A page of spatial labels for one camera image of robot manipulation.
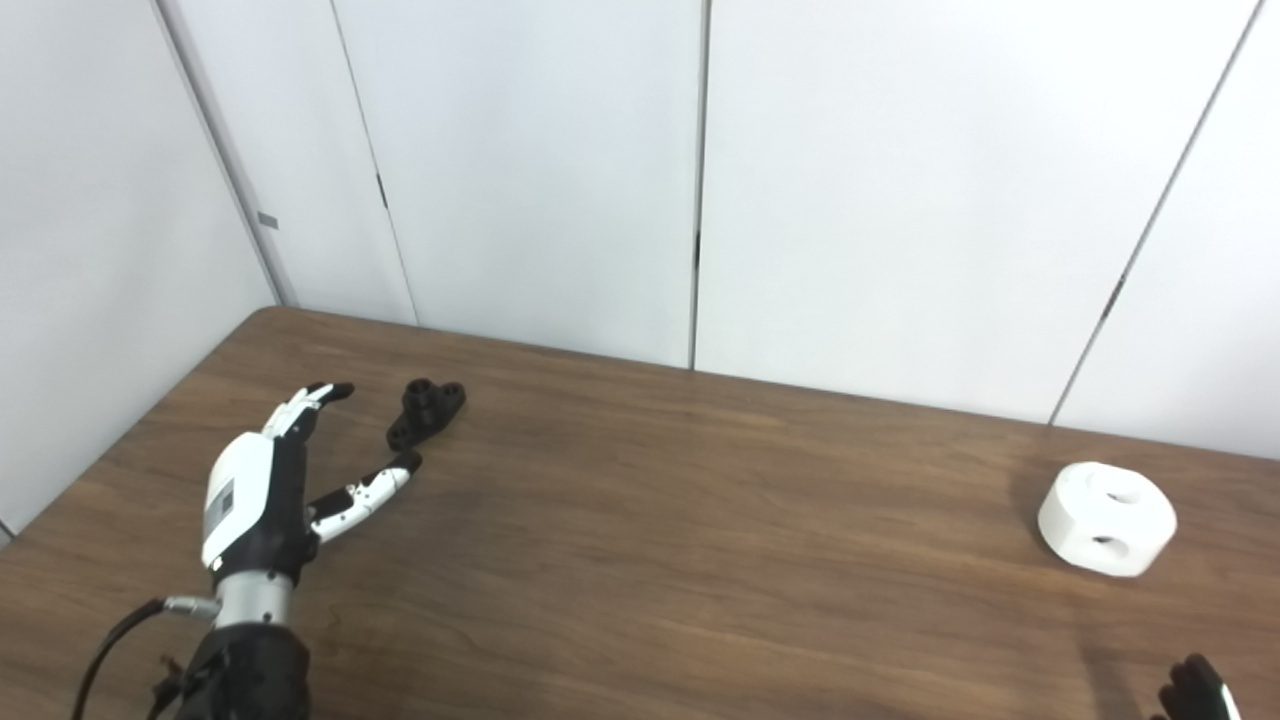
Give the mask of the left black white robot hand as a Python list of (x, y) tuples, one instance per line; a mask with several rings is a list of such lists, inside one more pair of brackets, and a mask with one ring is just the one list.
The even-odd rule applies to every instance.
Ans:
[(319, 548), (370, 519), (421, 468), (413, 450), (357, 482), (307, 501), (308, 441), (321, 410), (349, 397), (351, 383), (305, 386), (260, 430), (236, 437), (209, 475), (202, 565), (212, 583), (247, 571), (298, 583)]

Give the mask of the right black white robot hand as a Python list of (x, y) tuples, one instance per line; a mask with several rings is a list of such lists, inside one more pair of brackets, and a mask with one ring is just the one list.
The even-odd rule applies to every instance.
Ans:
[(1151, 719), (1242, 719), (1229, 685), (1202, 653), (1175, 662), (1167, 678), (1157, 693), (1161, 712)]

